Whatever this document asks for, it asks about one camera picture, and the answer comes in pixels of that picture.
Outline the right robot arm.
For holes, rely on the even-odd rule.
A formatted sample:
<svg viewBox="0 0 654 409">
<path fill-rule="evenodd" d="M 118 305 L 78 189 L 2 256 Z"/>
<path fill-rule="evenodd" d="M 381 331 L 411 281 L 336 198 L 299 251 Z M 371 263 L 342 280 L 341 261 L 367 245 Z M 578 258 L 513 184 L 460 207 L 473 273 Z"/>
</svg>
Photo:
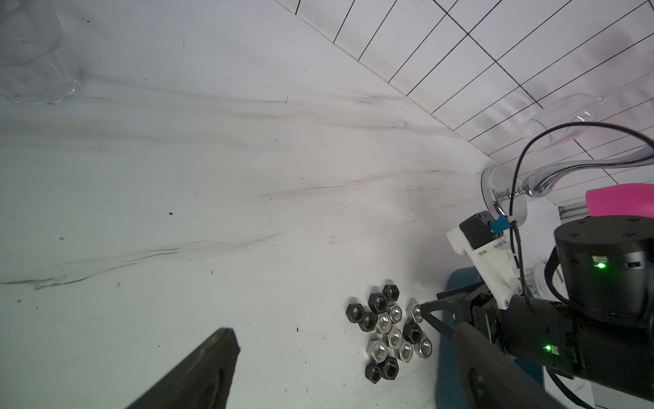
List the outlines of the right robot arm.
<svg viewBox="0 0 654 409">
<path fill-rule="evenodd" d="M 565 293 L 527 291 L 513 218 L 481 212 L 448 234 L 470 257 L 480 281 L 440 293 L 421 315 L 453 347 L 473 408 L 556 408 L 559 402 L 516 366 L 525 359 L 558 381 L 577 377 L 653 398 L 653 221 L 642 216 L 587 217 L 555 230 L 544 268 Z"/>
</svg>

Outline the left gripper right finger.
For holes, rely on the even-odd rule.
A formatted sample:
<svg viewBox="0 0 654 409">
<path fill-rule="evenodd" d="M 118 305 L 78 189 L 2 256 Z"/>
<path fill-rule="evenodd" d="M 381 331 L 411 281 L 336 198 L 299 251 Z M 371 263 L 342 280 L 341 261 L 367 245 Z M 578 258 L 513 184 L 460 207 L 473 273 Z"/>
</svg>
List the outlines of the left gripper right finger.
<svg viewBox="0 0 654 409">
<path fill-rule="evenodd" d="M 451 337 L 456 367 L 472 408 L 562 408 L 521 368 L 467 323 Z"/>
</svg>

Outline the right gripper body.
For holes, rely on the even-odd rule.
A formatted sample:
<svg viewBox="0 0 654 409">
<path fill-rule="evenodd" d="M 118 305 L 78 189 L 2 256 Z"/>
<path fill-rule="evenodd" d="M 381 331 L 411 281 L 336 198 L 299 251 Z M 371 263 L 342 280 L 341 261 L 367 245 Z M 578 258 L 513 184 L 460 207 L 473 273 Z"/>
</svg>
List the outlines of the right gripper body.
<svg viewBox="0 0 654 409">
<path fill-rule="evenodd" d="M 438 300 L 452 301 L 456 307 L 443 312 L 446 325 L 454 328 L 466 322 L 476 328 L 494 346 L 500 348 L 499 308 L 486 284 L 473 283 L 437 295 Z"/>
</svg>

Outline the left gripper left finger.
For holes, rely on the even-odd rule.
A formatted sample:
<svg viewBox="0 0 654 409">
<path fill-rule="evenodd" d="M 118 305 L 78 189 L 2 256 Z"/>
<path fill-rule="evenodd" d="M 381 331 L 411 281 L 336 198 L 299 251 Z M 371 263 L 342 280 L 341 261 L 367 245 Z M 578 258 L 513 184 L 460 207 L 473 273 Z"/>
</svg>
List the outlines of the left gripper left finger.
<svg viewBox="0 0 654 409">
<path fill-rule="evenodd" d="M 232 328 L 220 328 L 131 408 L 225 408 L 240 353 Z"/>
</svg>

